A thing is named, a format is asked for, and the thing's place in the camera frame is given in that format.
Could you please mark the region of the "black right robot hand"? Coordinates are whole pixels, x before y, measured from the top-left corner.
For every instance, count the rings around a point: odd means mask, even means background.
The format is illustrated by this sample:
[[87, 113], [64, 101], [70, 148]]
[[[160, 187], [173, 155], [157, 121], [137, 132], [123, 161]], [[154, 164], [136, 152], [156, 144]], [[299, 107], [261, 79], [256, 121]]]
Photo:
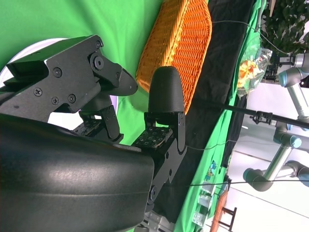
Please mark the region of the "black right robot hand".
[[176, 68], [152, 78], [145, 129], [123, 145], [111, 96], [138, 85], [97, 35], [59, 40], [7, 64], [0, 89], [0, 229], [122, 232], [141, 224], [186, 154]]

